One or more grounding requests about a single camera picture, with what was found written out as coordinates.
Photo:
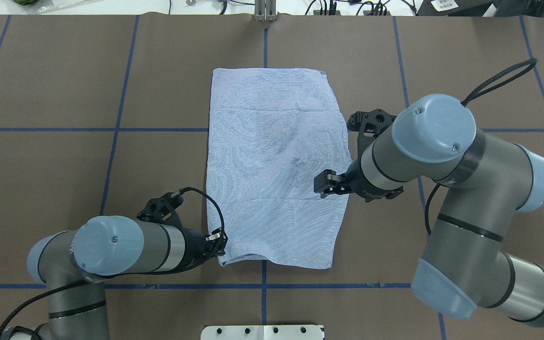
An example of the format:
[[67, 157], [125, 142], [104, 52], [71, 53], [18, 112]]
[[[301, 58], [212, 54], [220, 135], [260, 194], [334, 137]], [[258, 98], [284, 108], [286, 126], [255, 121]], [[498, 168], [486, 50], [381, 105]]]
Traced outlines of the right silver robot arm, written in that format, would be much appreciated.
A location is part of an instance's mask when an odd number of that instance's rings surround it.
[[451, 95], [381, 114], [387, 128], [343, 174], [320, 172], [315, 193], [370, 202], [399, 196], [418, 177], [446, 187], [411, 283], [415, 297], [446, 318], [468, 320], [482, 307], [544, 328], [544, 265], [501, 250], [514, 215], [544, 202], [544, 157], [478, 129]]

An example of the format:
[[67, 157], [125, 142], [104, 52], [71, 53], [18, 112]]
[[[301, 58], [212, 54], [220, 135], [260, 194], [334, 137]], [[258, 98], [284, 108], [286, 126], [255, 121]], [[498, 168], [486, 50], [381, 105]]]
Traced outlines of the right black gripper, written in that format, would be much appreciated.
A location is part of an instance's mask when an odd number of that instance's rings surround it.
[[322, 199], [331, 195], [355, 193], [367, 203], [377, 199], [391, 200], [404, 192], [403, 187], [387, 190], [370, 183], [362, 171], [360, 162], [360, 158], [356, 158], [345, 174], [337, 174], [331, 169], [323, 170], [314, 179], [314, 192], [320, 193]]

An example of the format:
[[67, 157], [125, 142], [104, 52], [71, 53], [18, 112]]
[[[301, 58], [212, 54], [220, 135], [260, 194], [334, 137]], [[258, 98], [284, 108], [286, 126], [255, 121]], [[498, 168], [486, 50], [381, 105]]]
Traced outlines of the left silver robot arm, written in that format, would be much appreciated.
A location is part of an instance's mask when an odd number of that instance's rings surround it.
[[29, 330], [33, 340], [108, 340], [104, 282], [123, 275], [185, 272], [223, 255], [225, 229], [200, 234], [177, 216], [141, 214], [137, 219], [97, 216], [74, 231], [37, 242], [27, 268], [47, 292], [16, 308], [0, 325], [0, 340], [13, 338], [11, 320], [26, 306], [48, 299], [48, 322]]

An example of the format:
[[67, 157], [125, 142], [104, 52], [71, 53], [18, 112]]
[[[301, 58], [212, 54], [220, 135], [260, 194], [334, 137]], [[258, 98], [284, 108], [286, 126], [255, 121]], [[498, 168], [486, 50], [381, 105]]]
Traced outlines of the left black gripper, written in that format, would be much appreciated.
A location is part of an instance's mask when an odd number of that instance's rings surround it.
[[211, 260], [225, 255], [228, 237], [224, 228], [217, 228], [211, 234], [200, 234], [196, 230], [184, 229], [185, 250], [183, 270], [188, 271]]

